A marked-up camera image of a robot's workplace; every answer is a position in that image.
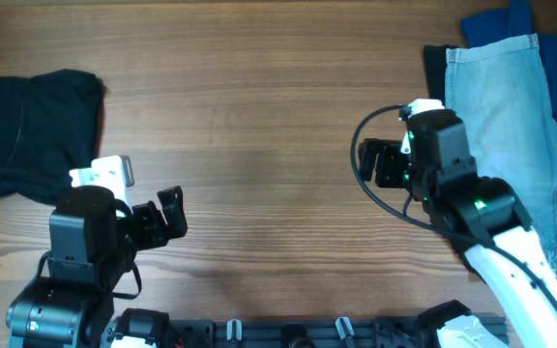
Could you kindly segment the black shorts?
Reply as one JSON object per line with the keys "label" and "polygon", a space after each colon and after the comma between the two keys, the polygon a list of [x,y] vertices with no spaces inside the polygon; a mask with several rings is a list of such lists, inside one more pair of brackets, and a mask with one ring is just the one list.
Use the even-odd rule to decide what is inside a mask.
{"label": "black shorts", "polygon": [[90,72],[0,77],[0,198],[55,204],[71,170],[96,156],[102,106],[102,81]]}

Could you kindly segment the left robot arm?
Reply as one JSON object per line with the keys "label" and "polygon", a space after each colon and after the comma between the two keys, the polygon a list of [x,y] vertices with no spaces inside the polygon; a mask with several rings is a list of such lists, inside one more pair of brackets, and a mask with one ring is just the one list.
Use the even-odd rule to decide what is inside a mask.
{"label": "left robot arm", "polygon": [[133,297],[115,287],[139,273],[137,253],[187,234],[182,189],[161,190],[158,199],[129,207],[98,186],[63,194],[49,218],[50,250],[8,309],[10,346],[100,346],[115,300]]}

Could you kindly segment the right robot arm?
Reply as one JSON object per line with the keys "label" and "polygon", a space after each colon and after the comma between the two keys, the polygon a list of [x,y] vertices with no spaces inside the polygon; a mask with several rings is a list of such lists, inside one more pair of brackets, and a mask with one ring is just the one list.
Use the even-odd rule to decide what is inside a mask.
{"label": "right robot arm", "polygon": [[[526,208],[504,180],[479,175],[465,126],[453,111],[407,110],[396,107],[406,127],[407,154],[396,141],[361,138],[385,108],[357,126],[350,162],[358,184],[389,214],[447,239],[465,267],[490,288],[525,346],[557,347],[557,280]],[[391,178],[422,203],[428,222],[408,217],[368,187],[387,154],[399,156]]]}

